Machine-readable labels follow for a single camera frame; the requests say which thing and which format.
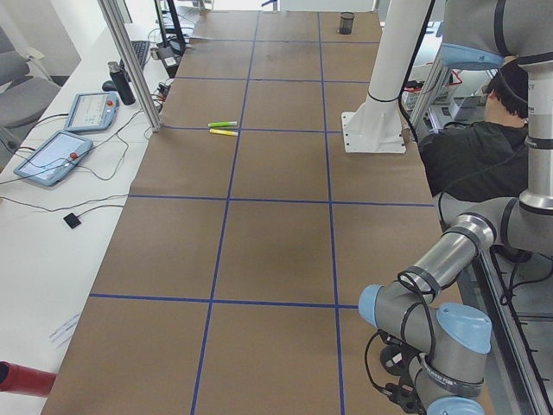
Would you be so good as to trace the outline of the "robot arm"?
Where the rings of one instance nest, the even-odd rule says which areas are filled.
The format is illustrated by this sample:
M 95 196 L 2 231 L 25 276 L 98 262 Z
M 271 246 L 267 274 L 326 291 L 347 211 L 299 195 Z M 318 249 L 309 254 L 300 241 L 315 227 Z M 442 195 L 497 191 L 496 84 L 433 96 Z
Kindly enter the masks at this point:
M 494 245 L 552 252 L 552 4 L 449 1 L 442 62 L 461 70 L 498 68 L 514 56 L 529 75 L 528 187 L 456 216 L 439 241 L 388 286 L 370 285 L 360 315 L 414 354 L 405 366 L 421 414 L 480 414 L 492 324 L 480 310 L 433 301 Z

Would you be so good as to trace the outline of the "black cup near arm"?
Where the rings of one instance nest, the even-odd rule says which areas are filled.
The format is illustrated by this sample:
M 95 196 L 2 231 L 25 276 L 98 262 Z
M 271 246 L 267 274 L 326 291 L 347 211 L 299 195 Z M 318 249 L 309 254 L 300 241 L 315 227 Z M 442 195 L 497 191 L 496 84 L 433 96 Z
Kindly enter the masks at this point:
M 388 374 L 400 376 L 404 369 L 401 348 L 397 344 L 386 345 L 380 353 L 380 363 Z

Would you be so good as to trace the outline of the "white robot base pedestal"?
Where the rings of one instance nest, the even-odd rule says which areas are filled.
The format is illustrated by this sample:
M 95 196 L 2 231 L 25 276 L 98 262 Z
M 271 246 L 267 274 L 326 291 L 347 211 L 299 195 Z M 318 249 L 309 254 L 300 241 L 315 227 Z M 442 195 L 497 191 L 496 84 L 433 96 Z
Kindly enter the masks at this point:
M 341 114 L 347 153 L 406 151 L 399 103 L 433 8 L 430 0 L 390 2 L 365 102 Z

